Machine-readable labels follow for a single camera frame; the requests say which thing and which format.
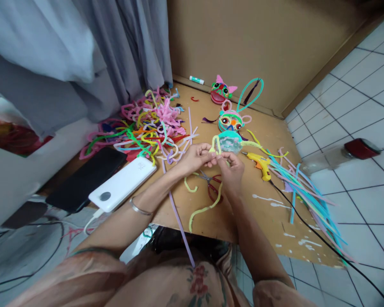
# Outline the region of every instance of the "gray curtain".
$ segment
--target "gray curtain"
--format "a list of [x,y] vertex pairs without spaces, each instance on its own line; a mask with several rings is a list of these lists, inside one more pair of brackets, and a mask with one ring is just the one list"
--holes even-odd
[[0,1],[0,94],[44,138],[172,83],[166,1]]

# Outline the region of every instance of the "black smartphone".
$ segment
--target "black smartphone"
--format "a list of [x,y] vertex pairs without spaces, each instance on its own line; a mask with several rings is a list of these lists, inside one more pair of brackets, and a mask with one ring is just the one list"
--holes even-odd
[[123,152],[102,148],[52,192],[46,203],[69,213],[77,213],[90,203],[88,195],[125,164],[126,159],[127,155]]

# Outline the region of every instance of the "hand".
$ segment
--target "hand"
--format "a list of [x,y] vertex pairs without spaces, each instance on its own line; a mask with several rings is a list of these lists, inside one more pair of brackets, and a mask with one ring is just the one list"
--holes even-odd
[[243,162],[232,152],[223,152],[216,157],[222,171],[223,191],[226,196],[240,196],[242,177],[244,173]]
[[191,145],[176,167],[185,177],[197,171],[203,165],[209,167],[216,165],[216,153],[210,153],[210,148],[211,145],[208,143]]

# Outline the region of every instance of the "cardboard wall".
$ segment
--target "cardboard wall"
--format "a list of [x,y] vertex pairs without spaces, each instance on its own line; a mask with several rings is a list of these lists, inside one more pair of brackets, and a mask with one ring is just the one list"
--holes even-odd
[[172,72],[211,86],[265,81],[253,108],[275,116],[298,96],[365,21],[342,0],[168,0]]

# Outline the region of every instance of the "white power bank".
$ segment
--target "white power bank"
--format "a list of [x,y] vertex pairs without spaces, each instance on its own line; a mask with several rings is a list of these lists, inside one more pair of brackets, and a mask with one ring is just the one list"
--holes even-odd
[[92,191],[88,198],[104,212],[110,212],[125,201],[156,170],[157,167],[152,166],[152,162],[147,158],[138,157]]

